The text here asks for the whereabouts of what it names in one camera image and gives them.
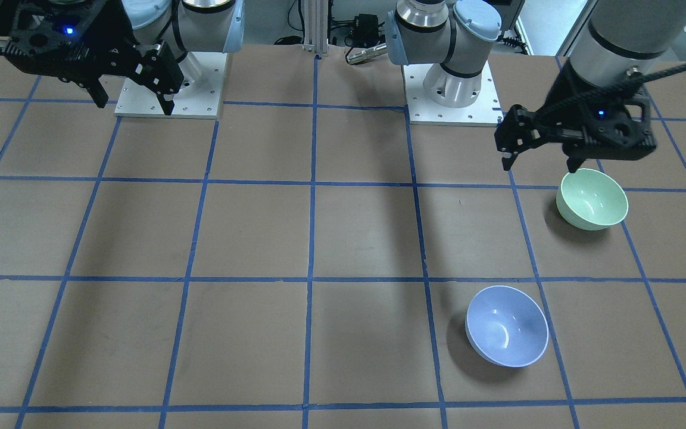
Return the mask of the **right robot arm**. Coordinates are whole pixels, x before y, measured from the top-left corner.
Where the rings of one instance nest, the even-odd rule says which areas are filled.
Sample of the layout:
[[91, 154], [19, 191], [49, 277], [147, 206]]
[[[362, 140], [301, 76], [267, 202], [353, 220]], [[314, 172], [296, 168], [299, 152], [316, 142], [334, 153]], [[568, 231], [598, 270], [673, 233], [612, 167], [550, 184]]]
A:
[[55, 77], [107, 105], [103, 76], [130, 79], [172, 115], [198, 76], [194, 52], [238, 52], [242, 1], [0, 1], [0, 57], [22, 73]]

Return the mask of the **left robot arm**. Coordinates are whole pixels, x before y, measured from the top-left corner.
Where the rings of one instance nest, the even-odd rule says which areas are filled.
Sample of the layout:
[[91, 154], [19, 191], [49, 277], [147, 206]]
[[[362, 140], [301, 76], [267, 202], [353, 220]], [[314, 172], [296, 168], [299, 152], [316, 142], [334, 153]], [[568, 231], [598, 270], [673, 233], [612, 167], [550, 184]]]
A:
[[[484, 1], [399, 1], [385, 20], [396, 65], [428, 64], [428, 98], [448, 108], [474, 102], [482, 68], [501, 38], [501, 15]], [[494, 138], [508, 171], [518, 155], [562, 146], [570, 173], [585, 160], [634, 161], [656, 150], [646, 82], [686, 72], [653, 71], [686, 25], [686, 1], [600, 1], [544, 105], [512, 105]]]

